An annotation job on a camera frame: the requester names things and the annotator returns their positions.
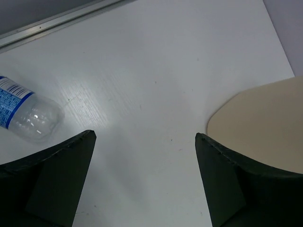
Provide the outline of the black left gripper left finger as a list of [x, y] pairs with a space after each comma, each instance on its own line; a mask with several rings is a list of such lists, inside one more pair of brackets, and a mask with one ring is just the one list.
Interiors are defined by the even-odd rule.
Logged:
[[93, 130], [0, 166], [2, 227], [71, 227], [96, 142]]

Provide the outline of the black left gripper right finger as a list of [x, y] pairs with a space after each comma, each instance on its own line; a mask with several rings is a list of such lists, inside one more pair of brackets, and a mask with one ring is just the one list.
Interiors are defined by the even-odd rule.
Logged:
[[303, 176], [258, 162], [205, 134], [196, 156], [214, 227], [300, 227]]

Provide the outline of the blue label clear bottle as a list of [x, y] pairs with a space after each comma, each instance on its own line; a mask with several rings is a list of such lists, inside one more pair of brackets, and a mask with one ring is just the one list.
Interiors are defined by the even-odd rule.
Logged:
[[55, 101], [0, 77], [0, 126], [30, 142], [45, 142], [63, 121]]

